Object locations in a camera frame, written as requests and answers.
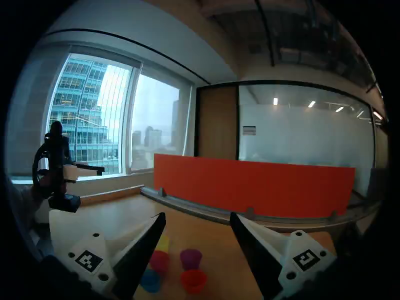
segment purple cup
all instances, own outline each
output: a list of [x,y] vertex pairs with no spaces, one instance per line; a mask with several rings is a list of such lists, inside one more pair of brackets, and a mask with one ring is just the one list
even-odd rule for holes
[[203,254],[197,249],[186,249],[180,253],[180,261],[185,271],[198,270]]

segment blue cup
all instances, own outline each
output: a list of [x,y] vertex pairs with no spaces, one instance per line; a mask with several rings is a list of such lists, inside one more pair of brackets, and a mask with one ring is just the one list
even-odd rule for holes
[[161,288],[160,275],[154,270],[146,269],[141,277],[140,285],[149,293],[157,293]]

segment ceiling light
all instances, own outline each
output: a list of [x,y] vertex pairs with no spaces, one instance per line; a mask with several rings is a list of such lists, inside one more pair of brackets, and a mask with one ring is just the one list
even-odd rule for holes
[[377,116],[379,120],[382,120],[382,119],[383,119],[383,117],[382,117],[379,113],[377,113],[376,111],[374,111],[373,114],[374,114],[375,116]]

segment glass skyscraper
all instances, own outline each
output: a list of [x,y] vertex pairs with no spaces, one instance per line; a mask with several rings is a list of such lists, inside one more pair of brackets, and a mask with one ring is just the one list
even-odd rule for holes
[[60,74],[49,116],[69,137],[73,161],[121,172],[119,129],[130,70],[104,59],[71,54]]

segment plastic cup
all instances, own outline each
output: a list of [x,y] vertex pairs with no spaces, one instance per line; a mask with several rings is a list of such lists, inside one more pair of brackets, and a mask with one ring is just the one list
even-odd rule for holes
[[198,294],[206,285],[207,275],[202,270],[189,270],[180,275],[180,282],[188,294]]
[[186,249],[180,253],[180,261],[185,271],[197,270],[200,267],[203,254],[197,249]]
[[149,293],[157,293],[161,288],[160,275],[150,269],[146,269],[140,280],[140,285]]
[[168,271],[170,257],[163,251],[154,251],[150,258],[150,266],[160,276],[164,276]]
[[166,235],[161,235],[159,238],[159,241],[157,243],[157,246],[155,246],[156,251],[163,251],[165,253],[168,253],[170,248],[170,239]]

